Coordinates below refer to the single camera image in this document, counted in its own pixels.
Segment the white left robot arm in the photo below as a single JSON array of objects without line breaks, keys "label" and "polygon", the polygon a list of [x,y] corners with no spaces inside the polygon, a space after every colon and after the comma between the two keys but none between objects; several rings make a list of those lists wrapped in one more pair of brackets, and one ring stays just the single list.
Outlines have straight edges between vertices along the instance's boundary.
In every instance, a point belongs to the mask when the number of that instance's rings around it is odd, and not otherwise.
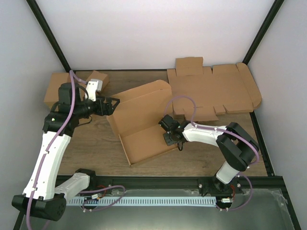
[{"label": "white left robot arm", "polygon": [[67,181],[56,186],[59,166],[64,152],[81,119],[91,115],[112,115],[120,100],[97,96],[98,83],[90,81],[86,87],[78,83],[64,83],[58,89],[58,101],[51,107],[43,125],[41,150],[32,176],[21,195],[15,195],[12,206],[26,215],[58,221],[66,204],[83,190],[94,193],[98,188],[96,173],[78,169]]}]

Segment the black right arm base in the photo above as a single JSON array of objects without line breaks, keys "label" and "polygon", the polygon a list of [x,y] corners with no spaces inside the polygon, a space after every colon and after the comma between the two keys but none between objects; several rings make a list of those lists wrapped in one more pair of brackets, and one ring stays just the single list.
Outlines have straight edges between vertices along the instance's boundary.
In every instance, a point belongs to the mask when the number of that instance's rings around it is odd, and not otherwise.
[{"label": "black right arm base", "polygon": [[238,179],[233,179],[230,183],[224,184],[215,176],[201,177],[197,180],[197,183],[201,196],[232,196],[242,193],[241,188],[237,186]]}]

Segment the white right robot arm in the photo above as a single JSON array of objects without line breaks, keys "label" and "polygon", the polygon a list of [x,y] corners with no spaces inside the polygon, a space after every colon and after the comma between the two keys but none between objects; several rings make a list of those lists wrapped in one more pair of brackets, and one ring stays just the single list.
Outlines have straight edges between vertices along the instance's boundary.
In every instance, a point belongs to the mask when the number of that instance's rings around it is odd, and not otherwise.
[{"label": "white right robot arm", "polygon": [[238,123],[206,126],[189,121],[179,123],[165,115],[159,125],[165,131],[163,137],[166,144],[176,144],[180,151],[186,142],[200,142],[219,148],[225,162],[213,178],[213,187],[218,193],[226,192],[233,178],[259,161],[258,143]]}]

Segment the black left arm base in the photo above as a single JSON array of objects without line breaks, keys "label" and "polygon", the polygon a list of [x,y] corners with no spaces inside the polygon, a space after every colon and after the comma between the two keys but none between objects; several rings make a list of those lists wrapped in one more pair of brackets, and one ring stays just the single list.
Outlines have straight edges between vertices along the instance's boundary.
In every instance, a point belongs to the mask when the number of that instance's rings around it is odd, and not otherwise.
[{"label": "black left arm base", "polygon": [[78,195],[82,195],[83,192],[85,191],[94,191],[105,187],[109,187],[109,185],[112,184],[113,184],[113,179],[111,177],[90,176],[88,187],[79,192]]}]

